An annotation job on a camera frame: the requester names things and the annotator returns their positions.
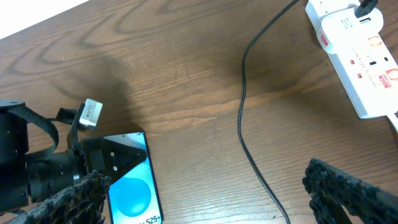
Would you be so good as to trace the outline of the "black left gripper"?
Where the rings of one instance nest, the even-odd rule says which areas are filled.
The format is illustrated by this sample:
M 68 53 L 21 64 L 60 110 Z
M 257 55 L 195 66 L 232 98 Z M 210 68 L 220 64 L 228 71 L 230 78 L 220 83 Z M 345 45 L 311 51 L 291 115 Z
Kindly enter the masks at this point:
M 68 158 L 72 169 L 72 180 L 80 180 L 93 171 L 117 182 L 130 170 L 147 159 L 144 149 L 127 146 L 103 137 L 79 139 L 79 131 L 87 131 L 79 123 L 85 103 L 77 110 L 67 110 L 67 123 L 71 126 L 67 135 Z

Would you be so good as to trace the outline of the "blue Galaxy smartphone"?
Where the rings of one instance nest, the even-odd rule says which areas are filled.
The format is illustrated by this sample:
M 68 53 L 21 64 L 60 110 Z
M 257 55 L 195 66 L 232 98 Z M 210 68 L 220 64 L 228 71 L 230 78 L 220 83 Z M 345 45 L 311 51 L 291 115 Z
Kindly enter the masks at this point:
M 105 139 L 142 149 L 146 159 L 110 186 L 108 205 L 113 224 L 162 224 L 164 220 L 154 171 L 143 132 L 106 136 Z

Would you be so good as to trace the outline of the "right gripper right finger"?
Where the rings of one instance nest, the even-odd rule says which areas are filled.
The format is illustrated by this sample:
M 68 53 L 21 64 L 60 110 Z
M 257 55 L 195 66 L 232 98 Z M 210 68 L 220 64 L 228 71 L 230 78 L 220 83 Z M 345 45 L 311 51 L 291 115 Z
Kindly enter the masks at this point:
M 320 159 L 311 159 L 302 179 L 317 223 L 397 223 L 397 196 Z

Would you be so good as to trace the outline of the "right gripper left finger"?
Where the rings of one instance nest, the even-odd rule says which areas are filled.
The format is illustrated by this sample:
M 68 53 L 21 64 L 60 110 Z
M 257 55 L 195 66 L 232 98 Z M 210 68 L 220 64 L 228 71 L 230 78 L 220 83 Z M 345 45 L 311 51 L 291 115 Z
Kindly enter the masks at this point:
M 45 199 L 7 224 L 98 224 L 102 216 L 111 178 L 93 171 L 77 183 Z

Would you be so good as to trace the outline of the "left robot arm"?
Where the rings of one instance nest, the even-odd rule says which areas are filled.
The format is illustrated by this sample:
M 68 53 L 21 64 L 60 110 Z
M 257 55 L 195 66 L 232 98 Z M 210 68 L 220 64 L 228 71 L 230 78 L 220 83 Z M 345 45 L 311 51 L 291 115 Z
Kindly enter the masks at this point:
M 145 150 L 104 137 L 79 140 L 79 131 L 96 126 L 101 109 L 87 99 L 77 110 L 60 108 L 45 118 L 22 100 L 1 100 L 1 213 L 42 202 L 94 171 L 115 182 L 147 159 Z M 30 153 L 28 124 L 53 144 Z

